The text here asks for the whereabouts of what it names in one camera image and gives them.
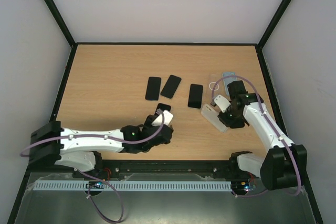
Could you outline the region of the white phone case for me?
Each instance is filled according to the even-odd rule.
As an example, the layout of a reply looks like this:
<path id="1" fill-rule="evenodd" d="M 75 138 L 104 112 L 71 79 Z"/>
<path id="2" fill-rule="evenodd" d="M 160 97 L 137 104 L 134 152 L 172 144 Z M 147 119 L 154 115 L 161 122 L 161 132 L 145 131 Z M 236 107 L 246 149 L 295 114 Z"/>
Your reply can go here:
<path id="1" fill-rule="evenodd" d="M 225 126 L 218 118 L 219 113 L 215 111 L 209 104 L 204 104 L 201 109 L 201 115 L 217 130 L 224 133 L 227 131 Z"/>

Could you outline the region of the light blue phone case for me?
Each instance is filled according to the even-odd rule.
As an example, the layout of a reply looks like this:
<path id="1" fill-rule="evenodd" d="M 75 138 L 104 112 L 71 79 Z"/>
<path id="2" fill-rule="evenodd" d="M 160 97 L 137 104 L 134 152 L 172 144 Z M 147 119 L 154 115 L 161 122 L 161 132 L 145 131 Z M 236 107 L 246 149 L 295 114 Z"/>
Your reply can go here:
<path id="1" fill-rule="evenodd" d="M 232 83 L 233 81 L 237 81 L 237 78 L 235 77 L 236 73 L 231 71 L 226 71 L 222 73 L 222 77 L 225 77 L 223 79 L 225 93 L 227 96 L 229 96 L 229 90 L 228 85 Z"/>

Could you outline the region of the clear phone case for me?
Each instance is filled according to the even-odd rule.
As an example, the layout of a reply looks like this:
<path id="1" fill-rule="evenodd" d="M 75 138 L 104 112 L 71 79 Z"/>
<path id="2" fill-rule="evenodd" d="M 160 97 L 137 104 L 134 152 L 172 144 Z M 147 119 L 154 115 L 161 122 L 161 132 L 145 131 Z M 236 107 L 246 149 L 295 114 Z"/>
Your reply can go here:
<path id="1" fill-rule="evenodd" d="M 224 83 L 223 80 L 221 80 L 218 84 L 216 82 L 222 78 L 222 74 L 220 72 L 217 73 L 211 73 L 208 76 L 208 81 L 206 84 L 206 94 L 205 97 L 207 98 L 207 103 L 211 104 L 212 102 L 212 92 L 214 93 L 214 97 L 217 95 L 224 95 Z"/>

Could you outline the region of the black phone from blue case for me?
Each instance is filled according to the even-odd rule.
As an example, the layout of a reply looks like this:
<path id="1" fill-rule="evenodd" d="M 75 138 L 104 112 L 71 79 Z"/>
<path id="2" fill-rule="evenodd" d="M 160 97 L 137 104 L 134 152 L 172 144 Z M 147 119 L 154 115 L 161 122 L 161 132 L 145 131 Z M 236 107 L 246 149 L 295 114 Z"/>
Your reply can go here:
<path id="1" fill-rule="evenodd" d="M 200 109 L 202 106 L 203 86 L 200 84 L 191 84 L 188 96 L 189 108 Z"/>

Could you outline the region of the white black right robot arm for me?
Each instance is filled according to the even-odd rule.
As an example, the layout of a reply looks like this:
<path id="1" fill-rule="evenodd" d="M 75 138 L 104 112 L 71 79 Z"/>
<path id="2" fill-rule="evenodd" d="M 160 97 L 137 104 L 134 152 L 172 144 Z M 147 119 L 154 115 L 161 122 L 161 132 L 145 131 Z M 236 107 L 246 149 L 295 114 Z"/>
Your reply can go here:
<path id="1" fill-rule="evenodd" d="M 239 178 L 246 172 L 259 177 L 267 190 L 296 187 L 301 192 L 307 167 L 307 150 L 296 145 L 270 116 L 263 99 L 255 90 L 247 92 L 246 79 L 228 85 L 229 99 L 212 95 L 212 104 L 220 108 L 218 120 L 227 128 L 252 126 L 267 154 L 258 157 L 250 151 L 232 154 L 229 172 Z"/>

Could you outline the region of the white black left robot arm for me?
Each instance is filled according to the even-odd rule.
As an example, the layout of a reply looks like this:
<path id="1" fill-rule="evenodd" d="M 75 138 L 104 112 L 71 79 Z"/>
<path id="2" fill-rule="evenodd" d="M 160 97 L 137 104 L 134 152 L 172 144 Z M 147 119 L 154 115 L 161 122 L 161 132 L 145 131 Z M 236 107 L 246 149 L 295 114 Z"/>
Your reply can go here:
<path id="1" fill-rule="evenodd" d="M 169 144 L 173 134 L 172 120 L 170 111 L 157 110 L 144 124 L 107 131 L 74 130 L 52 121 L 31 134 L 30 145 L 21 156 L 28 157 L 28 165 L 32 168 L 60 165 L 89 172 L 102 167 L 101 153 L 104 151 L 137 154 Z"/>

